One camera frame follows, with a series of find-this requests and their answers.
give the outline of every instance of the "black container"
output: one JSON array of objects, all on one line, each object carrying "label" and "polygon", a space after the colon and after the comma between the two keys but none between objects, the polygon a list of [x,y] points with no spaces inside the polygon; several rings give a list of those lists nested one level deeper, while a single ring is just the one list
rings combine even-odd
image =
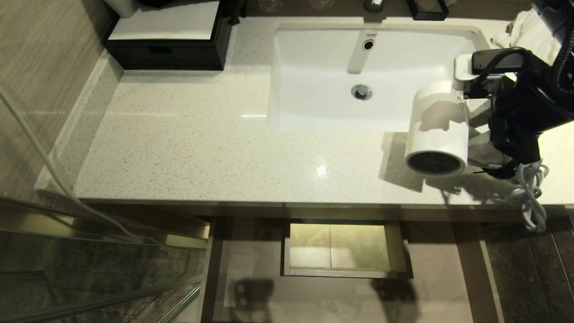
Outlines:
[{"label": "black container", "polygon": [[231,35],[228,7],[220,1],[209,40],[108,40],[114,24],[102,43],[126,70],[222,71]]},{"label": "black container", "polygon": [[420,11],[414,0],[406,0],[409,4],[410,13],[414,20],[442,21],[448,16],[448,8],[443,0],[435,0],[439,3],[441,11]]}]

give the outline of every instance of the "open drawer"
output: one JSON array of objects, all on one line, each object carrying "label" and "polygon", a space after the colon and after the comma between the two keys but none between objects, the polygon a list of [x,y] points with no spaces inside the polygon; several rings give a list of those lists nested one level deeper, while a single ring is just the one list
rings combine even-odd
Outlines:
[{"label": "open drawer", "polygon": [[[286,248],[299,233],[291,220],[214,219],[195,322],[500,322],[478,224],[372,223],[382,227],[369,234],[362,227],[354,234],[377,243],[346,249],[364,249],[365,259],[369,253],[377,258],[375,266],[364,266],[362,255],[347,257],[353,260],[349,266],[333,266],[332,260],[330,266],[293,266],[292,249]],[[320,240],[295,246],[325,246],[326,255],[339,246],[333,241],[327,252]],[[381,257],[374,246],[383,241],[386,248],[379,250],[392,251]]]}]

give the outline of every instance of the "sink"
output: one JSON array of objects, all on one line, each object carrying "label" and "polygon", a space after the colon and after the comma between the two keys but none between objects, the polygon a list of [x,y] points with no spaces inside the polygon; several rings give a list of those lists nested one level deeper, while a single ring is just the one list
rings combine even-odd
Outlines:
[{"label": "sink", "polygon": [[[363,44],[374,40],[370,50]],[[274,39],[269,126],[406,132],[421,87],[450,80],[454,59],[487,48],[468,30],[281,29]],[[371,91],[361,100],[356,85]]]}]

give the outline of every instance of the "backsplash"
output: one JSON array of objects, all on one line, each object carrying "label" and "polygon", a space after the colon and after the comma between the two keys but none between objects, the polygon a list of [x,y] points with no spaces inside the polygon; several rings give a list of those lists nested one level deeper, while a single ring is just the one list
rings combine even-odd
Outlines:
[{"label": "backsplash", "polygon": [[[317,3],[332,2],[318,10]],[[513,20],[522,10],[528,10],[532,0],[458,0],[449,7],[450,18]],[[248,17],[364,17],[380,21],[385,17],[410,17],[406,0],[385,0],[381,13],[368,13],[364,0],[249,0]]]},{"label": "backsplash", "polygon": [[[49,152],[103,47],[111,13],[99,0],[4,0],[0,88]],[[34,182],[42,161],[0,103],[0,197],[53,206]]]}]

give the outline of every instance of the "drawer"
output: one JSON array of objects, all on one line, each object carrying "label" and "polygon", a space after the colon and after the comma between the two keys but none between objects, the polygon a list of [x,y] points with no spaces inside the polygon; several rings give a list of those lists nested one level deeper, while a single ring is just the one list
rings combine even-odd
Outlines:
[{"label": "drawer", "polygon": [[[385,232],[387,242],[387,233],[390,241],[403,241],[405,267],[365,271],[380,266],[361,266],[363,276],[354,277],[344,276],[340,268],[328,268],[328,274],[293,276],[286,270],[285,247],[290,243],[286,238],[292,241],[290,225],[301,221],[212,219],[195,322],[499,322],[479,224],[352,222],[382,225],[373,232]],[[364,231],[356,234],[368,238]],[[320,238],[309,238],[302,245],[326,246]]]},{"label": "drawer", "polygon": [[125,70],[223,70],[231,35],[229,2],[220,1],[209,40],[109,40],[103,45]]}]

